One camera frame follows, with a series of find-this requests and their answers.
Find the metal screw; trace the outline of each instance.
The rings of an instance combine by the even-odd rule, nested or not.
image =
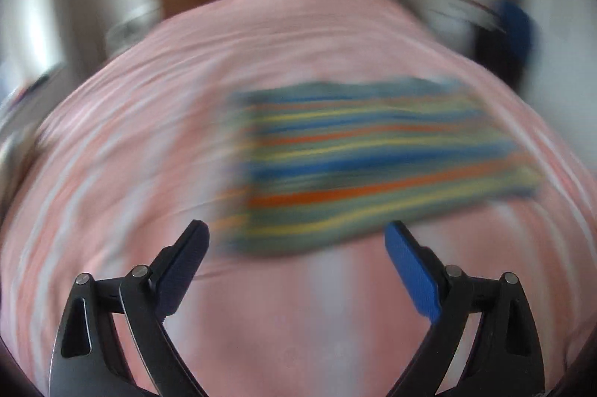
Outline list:
[[[132,268],[132,276],[134,278],[142,278],[145,274],[147,274],[148,271],[149,268],[147,266],[135,266],[134,268]]]
[[[505,273],[504,279],[508,284],[518,284],[518,276],[514,272]]]
[[[458,266],[450,264],[449,266],[446,266],[446,274],[451,278],[459,278],[462,275],[462,269]]]
[[[83,284],[87,284],[88,281],[89,281],[89,274],[87,274],[86,272],[79,274],[75,279],[75,282],[79,286],[83,286]]]

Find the orange stripe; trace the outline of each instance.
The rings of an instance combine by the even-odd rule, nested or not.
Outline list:
[[[398,104],[413,104],[421,102],[431,102],[436,100],[449,100],[454,97],[468,97],[465,91],[457,91],[452,94],[438,94],[438,95],[422,95],[422,96],[403,96],[403,97],[387,97],[385,99],[381,97],[373,99],[362,99],[362,100],[342,100],[338,99],[335,101],[307,101],[303,103],[295,102],[280,102],[280,103],[260,103],[255,104],[253,107],[259,111],[263,110],[300,110],[300,109],[324,109],[326,107],[346,107],[346,106],[362,106],[363,104],[374,104],[379,105],[381,102],[391,102]]]
[[[303,193],[285,193],[263,197],[252,197],[249,200],[251,208],[270,208],[294,204],[324,203],[327,201],[345,200],[367,195],[375,195],[385,191],[413,188],[425,184],[455,181],[458,179],[473,178],[494,173],[501,169],[509,168],[516,162],[529,161],[525,153],[515,153],[505,159],[485,161],[476,165],[459,166],[440,173],[412,176],[410,178],[366,185],[364,187],[348,187],[339,190],[307,191]]]
[[[326,134],[315,134],[313,136],[297,136],[294,138],[274,138],[274,139],[259,139],[259,144],[262,146],[280,146],[286,144],[298,144],[298,143],[317,143],[319,141],[331,141],[340,140],[343,138],[350,138],[353,136],[360,136],[363,134],[370,134],[374,132],[391,132],[391,131],[411,131],[411,132],[446,132],[454,131],[460,128],[469,128],[477,125],[483,120],[472,120],[462,122],[458,124],[402,124],[402,125],[381,125],[381,126],[368,126],[366,128],[353,129],[352,131],[333,132]]]

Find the striped cloth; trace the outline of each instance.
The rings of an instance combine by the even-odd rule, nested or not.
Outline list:
[[[305,83],[246,95],[247,218],[241,250],[331,244],[489,197],[540,175],[461,82]]]

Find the bed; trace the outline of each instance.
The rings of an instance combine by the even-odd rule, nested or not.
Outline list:
[[[123,275],[195,218],[210,226],[212,249],[165,327],[210,395],[386,395],[429,323],[381,235],[285,258],[217,250],[234,157],[221,119],[226,98],[243,89],[398,76],[467,83],[544,173],[531,199],[410,228],[468,274],[520,277],[553,387],[595,322],[597,185],[529,106],[437,44],[394,0],[162,4],[166,20],[45,121],[44,152],[2,224],[0,332],[43,393],[76,275]],[[116,324],[137,384],[151,389],[124,320]],[[471,321],[444,389],[457,381],[474,331]]]

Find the blue shirt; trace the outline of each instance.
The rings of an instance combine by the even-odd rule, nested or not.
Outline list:
[[[532,48],[532,22],[522,8],[509,0],[503,0],[497,10],[500,28],[506,32],[506,41],[512,53],[523,64]]]

